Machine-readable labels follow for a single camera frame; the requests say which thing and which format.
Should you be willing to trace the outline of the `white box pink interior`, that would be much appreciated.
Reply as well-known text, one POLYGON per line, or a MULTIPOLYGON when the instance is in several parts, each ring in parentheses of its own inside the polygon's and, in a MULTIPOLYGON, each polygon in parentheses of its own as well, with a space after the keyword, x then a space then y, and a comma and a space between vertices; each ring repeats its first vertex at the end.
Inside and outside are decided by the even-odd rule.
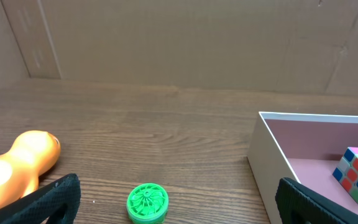
POLYGON ((259 112, 248 160, 271 223, 281 223, 275 194, 282 177, 358 214, 333 177, 348 147, 358 147, 358 116, 259 112))

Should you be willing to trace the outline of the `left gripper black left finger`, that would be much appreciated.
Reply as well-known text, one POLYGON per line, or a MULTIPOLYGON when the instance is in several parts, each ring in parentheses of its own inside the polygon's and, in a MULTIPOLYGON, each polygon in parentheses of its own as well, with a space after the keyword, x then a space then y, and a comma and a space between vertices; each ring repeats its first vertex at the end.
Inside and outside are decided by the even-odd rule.
POLYGON ((62 178, 0 209, 0 224, 73 224, 80 206, 80 180, 62 178))

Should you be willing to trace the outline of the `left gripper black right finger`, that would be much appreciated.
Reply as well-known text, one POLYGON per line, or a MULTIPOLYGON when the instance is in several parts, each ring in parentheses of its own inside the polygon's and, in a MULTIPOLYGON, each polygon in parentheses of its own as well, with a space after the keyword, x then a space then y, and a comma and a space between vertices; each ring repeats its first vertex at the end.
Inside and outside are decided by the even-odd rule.
POLYGON ((283 224, 358 224, 358 215, 297 181, 280 179, 275 201, 283 224))

